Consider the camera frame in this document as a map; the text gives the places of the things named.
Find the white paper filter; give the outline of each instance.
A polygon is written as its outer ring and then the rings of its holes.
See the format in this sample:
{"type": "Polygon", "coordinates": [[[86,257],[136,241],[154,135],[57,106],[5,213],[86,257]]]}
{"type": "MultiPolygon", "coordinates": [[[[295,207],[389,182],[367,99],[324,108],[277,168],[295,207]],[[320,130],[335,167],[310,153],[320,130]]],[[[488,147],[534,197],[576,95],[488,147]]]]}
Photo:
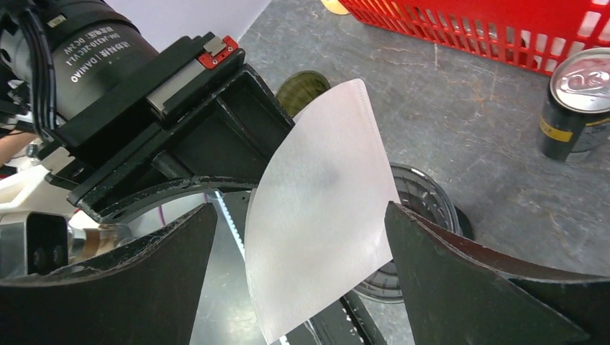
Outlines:
{"type": "Polygon", "coordinates": [[[247,281],[268,344],[391,260],[384,216],[398,199],[364,82],[301,112],[245,226],[247,281]]]}

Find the red basket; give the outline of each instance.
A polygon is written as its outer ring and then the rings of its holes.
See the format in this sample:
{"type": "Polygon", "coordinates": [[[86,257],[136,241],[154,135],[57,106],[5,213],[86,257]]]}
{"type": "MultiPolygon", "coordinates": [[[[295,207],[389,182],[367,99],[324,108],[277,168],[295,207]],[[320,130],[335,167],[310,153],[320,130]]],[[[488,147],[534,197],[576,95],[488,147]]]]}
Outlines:
{"type": "Polygon", "coordinates": [[[610,46],[610,0],[340,0],[359,21],[550,75],[610,46]]]}

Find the screw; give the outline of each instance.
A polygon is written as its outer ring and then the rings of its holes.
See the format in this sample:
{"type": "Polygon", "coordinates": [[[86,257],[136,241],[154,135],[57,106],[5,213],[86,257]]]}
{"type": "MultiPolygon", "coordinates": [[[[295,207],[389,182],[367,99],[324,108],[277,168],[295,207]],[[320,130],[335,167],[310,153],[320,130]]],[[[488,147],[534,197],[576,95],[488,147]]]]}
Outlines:
{"type": "Polygon", "coordinates": [[[43,271],[47,266],[47,255],[43,248],[38,248],[34,252],[34,266],[38,269],[38,271],[43,271]]]}
{"type": "Polygon", "coordinates": [[[53,249],[53,262],[57,266],[61,266],[63,263],[63,248],[61,246],[56,246],[53,249]]]}

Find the soda can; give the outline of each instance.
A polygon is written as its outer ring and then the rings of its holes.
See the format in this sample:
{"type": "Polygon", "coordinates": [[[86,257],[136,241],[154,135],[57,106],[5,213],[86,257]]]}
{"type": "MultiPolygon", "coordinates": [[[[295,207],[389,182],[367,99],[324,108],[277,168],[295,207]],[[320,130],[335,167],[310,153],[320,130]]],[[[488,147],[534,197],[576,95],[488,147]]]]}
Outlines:
{"type": "Polygon", "coordinates": [[[610,136],[610,48],[573,55],[551,75],[542,107],[538,145],[542,154],[577,162],[610,136]]]}

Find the gray marble table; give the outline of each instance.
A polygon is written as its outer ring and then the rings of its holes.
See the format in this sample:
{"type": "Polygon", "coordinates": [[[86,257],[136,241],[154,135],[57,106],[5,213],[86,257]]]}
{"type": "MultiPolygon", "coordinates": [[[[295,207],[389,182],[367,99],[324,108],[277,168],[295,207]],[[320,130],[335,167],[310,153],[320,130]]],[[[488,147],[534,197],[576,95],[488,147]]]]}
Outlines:
{"type": "MultiPolygon", "coordinates": [[[[475,240],[520,259],[610,275],[610,144],[578,164],[535,145],[544,76],[369,27],[319,0],[276,0],[240,44],[272,90],[300,70],[365,81],[390,161],[429,173],[475,240]]],[[[403,305],[367,303],[390,344],[403,305]]]]}

